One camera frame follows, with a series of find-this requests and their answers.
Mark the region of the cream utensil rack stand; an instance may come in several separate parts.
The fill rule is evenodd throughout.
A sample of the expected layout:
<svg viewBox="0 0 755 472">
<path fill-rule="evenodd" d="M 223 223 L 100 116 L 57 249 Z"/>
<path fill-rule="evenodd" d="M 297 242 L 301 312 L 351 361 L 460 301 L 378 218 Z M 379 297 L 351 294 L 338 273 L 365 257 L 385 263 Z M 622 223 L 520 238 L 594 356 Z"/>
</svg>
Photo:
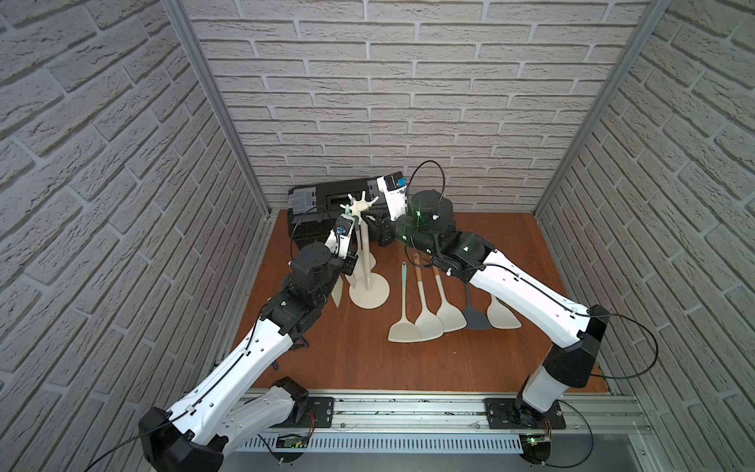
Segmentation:
<svg viewBox="0 0 755 472">
<path fill-rule="evenodd" d="M 351 194 L 348 195 L 349 205 L 343 206 L 348 216 L 356 218 L 359 225 L 359 243 L 358 243 L 358 267 L 355 269 L 355 275 L 347 275 L 350 283 L 349 297 L 351 301 L 359 308 L 373 310 L 381 307 L 387 298 L 389 298 L 389 283 L 378 273 L 373 273 L 375 267 L 373 255 L 370 252 L 369 227 L 366 216 L 367 211 L 379 200 L 375 197 L 373 200 L 366 199 L 366 192 L 362 192 L 359 200 Z"/>
</svg>

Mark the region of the cream spatula green handle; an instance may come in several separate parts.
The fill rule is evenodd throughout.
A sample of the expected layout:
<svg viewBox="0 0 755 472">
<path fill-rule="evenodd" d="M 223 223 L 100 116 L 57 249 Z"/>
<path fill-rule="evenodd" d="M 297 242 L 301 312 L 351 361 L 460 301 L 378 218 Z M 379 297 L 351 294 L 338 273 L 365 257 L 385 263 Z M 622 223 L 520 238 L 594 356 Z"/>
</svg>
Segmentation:
<svg viewBox="0 0 755 472">
<path fill-rule="evenodd" d="M 393 343 L 415 343 L 420 341 L 420 330 L 407 317 L 407 263 L 401 264 L 401 315 L 400 320 L 389 329 L 387 339 Z"/>
</svg>

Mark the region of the cream spoon green handle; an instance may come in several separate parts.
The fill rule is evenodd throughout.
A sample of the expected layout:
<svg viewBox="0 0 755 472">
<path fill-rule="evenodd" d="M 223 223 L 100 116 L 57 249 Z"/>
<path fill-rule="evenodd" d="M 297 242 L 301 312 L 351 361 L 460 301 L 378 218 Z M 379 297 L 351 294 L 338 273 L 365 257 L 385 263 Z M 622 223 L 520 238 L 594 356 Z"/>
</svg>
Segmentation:
<svg viewBox="0 0 755 472">
<path fill-rule="evenodd" d="M 331 298 L 333 300 L 333 304 L 334 304 L 334 306 L 336 306 L 336 308 L 338 308 L 340 306 L 340 304 L 341 304 L 342 293 L 343 293 L 343 279 L 342 279 L 342 277 L 338 277 L 336 279 L 336 283 L 335 283 L 335 285 L 334 285 L 334 287 L 332 289 L 332 292 L 330 294 L 330 296 L 331 296 Z"/>
</svg>

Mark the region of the cream ladle wooden handle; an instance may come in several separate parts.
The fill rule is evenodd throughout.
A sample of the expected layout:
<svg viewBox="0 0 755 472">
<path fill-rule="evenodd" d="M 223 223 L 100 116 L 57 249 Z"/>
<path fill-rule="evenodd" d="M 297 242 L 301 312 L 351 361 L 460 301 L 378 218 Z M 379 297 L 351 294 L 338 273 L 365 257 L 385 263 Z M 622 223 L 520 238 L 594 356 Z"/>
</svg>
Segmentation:
<svg viewBox="0 0 755 472">
<path fill-rule="evenodd" d="M 518 330 L 522 326 L 515 314 L 495 296 L 491 296 L 486 314 L 491 326 L 498 330 Z"/>
</svg>

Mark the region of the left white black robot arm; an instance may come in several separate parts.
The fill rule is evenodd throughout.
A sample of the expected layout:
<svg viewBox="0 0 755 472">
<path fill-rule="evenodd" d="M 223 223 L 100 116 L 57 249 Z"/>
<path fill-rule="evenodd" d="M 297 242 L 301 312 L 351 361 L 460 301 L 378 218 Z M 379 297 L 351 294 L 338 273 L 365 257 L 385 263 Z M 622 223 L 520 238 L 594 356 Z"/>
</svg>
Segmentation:
<svg viewBox="0 0 755 472">
<path fill-rule="evenodd" d="M 369 259 L 345 237 L 315 242 L 290 264 L 279 293 L 220 365 L 190 393 L 163 410 L 153 407 L 139 422 L 136 440 L 155 471 L 217 471 L 225 458 L 259 433 L 306 414 L 309 393 L 283 378 L 257 398 L 241 398 L 320 318 L 341 275 Z"/>
</svg>

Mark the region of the grey spatula green handle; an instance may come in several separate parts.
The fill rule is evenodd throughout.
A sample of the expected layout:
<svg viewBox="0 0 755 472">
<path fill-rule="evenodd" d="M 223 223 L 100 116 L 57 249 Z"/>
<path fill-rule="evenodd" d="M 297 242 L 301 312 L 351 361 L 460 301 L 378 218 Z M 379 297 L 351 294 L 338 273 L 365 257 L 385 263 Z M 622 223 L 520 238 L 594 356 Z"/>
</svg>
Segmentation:
<svg viewBox="0 0 755 472">
<path fill-rule="evenodd" d="M 491 330 L 493 326 L 488 317 L 473 306 L 470 286 L 465 284 L 464 289 L 466 306 L 462 310 L 462 315 L 467 322 L 467 330 Z"/>
</svg>

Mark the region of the cream spatula wooden handle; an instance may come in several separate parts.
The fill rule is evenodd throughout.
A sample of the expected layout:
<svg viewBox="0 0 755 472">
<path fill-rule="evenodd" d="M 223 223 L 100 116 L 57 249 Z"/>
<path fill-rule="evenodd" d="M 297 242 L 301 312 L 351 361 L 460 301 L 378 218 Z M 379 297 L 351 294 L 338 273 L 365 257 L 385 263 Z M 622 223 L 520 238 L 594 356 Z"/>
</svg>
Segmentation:
<svg viewBox="0 0 755 472">
<path fill-rule="evenodd" d="M 438 316 L 429 309 L 418 254 L 413 255 L 413 263 L 415 265 L 415 275 L 421 303 L 421 312 L 415 321 L 415 326 L 420 332 L 420 342 L 438 339 L 444 334 L 444 328 Z"/>
</svg>

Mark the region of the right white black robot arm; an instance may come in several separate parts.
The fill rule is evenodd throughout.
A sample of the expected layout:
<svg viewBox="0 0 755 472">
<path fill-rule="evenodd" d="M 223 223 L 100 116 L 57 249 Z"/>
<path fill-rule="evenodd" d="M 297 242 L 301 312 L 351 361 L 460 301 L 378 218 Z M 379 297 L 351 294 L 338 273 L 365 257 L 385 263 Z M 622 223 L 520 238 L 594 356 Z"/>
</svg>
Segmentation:
<svg viewBox="0 0 755 472">
<path fill-rule="evenodd" d="M 581 389 L 593 376 L 611 312 L 571 301 L 511 263 L 482 236 L 457 229 L 450 200 L 442 193 L 407 195 L 404 179 L 377 181 L 389 214 L 379 227 L 392 240 L 424 255 L 432 269 L 456 277 L 503 301 L 540 328 L 552 348 L 511 407 L 514 422 L 542 428 L 568 389 Z"/>
</svg>

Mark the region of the cream slotted turner wooden handle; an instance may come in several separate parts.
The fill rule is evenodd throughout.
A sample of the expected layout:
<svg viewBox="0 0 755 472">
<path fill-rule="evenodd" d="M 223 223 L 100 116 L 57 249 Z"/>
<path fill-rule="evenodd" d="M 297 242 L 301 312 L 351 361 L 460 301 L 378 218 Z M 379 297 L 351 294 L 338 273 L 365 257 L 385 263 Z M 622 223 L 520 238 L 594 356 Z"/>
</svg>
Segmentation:
<svg viewBox="0 0 755 472">
<path fill-rule="evenodd" d="M 453 306 L 447 300 L 444 284 L 442 283 L 442 276 L 437 267 L 433 267 L 433 274 L 436 286 L 438 287 L 438 294 L 440 295 L 440 308 L 438 308 L 436 316 L 440 319 L 444 332 L 463 330 L 467 326 L 466 318 L 457 307 Z"/>
</svg>

